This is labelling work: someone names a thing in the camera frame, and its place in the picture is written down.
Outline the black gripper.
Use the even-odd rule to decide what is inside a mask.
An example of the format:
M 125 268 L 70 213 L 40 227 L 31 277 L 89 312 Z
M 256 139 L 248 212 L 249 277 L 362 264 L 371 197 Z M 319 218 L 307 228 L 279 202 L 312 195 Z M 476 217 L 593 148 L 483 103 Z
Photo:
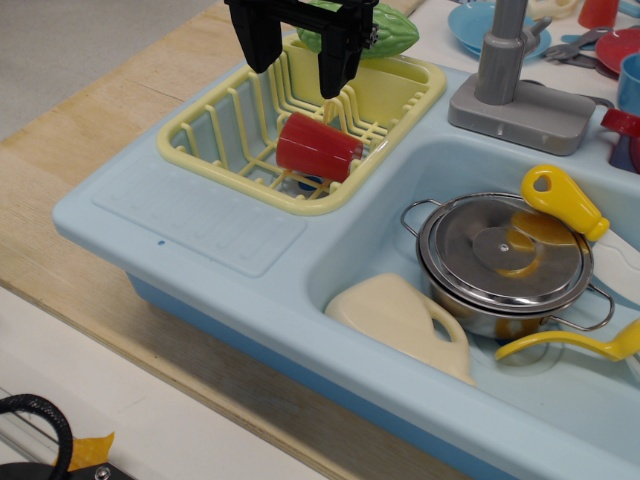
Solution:
M 310 1 L 225 1 L 247 64 L 263 73 L 282 53 L 281 23 L 321 34 L 318 54 L 320 93 L 331 99 L 352 80 L 363 48 L 377 40 L 373 22 L 377 1 L 331 1 L 337 11 Z

